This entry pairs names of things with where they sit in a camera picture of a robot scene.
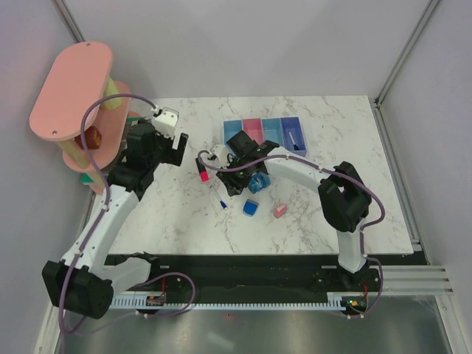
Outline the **black blue highlighter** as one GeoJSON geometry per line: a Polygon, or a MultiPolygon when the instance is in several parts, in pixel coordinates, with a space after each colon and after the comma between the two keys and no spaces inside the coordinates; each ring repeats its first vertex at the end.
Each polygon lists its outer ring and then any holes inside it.
{"type": "Polygon", "coordinates": [[[294,139],[294,136],[291,131],[288,132],[288,136],[291,140],[294,150],[299,150],[299,146],[296,144],[296,140],[294,139]]]}

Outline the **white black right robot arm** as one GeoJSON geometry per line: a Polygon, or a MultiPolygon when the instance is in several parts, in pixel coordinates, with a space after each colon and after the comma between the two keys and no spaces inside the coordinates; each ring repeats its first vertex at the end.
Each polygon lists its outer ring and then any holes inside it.
{"type": "Polygon", "coordinates": [[[351,291],[364,282],[366,256],[361,227],[372,196],[354,166],[342,162],[326,171],[276,142],[266,140],[259,145],[244,131],[235,134],[228,145],[214,146],[211,157],[224,169],[217,172],[217,177],[230,196],[248,188],[256,173],[286,178],[316,192],[324,219],[336,230],[342,267],[337,273],[339,285],[351,291]]]}

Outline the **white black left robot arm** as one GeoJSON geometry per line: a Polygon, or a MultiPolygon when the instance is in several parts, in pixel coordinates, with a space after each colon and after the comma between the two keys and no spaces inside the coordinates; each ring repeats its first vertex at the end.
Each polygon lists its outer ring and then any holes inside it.
{"type": "Polygon", "coordinates": [[[106,267],[105,261],[124,221],[153,183],[156,168],[180,166],[188,138],[185,133],[177,139],[166,137],[150,123],[131,127],[126,148],[108,173],[99,208],[62,259],[43,267],[41,275],[55,307],[99,319],[114,296],[135,285],[159,287],[162,273],[147,255],[132,255],[113,267],[106,267]]]}

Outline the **white blue marker pen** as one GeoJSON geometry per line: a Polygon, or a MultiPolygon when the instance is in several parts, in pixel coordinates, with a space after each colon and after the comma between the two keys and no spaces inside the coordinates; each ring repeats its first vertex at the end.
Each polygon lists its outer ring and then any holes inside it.
{"type": "Polygon", "coordinates": [[[219,204],[221,205],[222,209],[224,209],[224,210],[228,209],[227,204],[223,201],[222,197],[218,194],[218,191],[213,186],[210,187],[210,190],[212,191],[212,193],[217,198],[217,200],[218,200],[219,204]]]}

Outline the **black pink highlighter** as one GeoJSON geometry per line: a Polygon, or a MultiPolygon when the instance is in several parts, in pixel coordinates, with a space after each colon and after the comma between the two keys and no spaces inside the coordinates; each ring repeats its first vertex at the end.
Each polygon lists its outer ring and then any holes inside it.
{"type": "Polygon", "coordinates": [[[198,169],[198,174],[202,182],[207,182],[209,180],[208,172],[205,166],[200,162],[199,158],[195,159],[195,163],[198,169]]]}

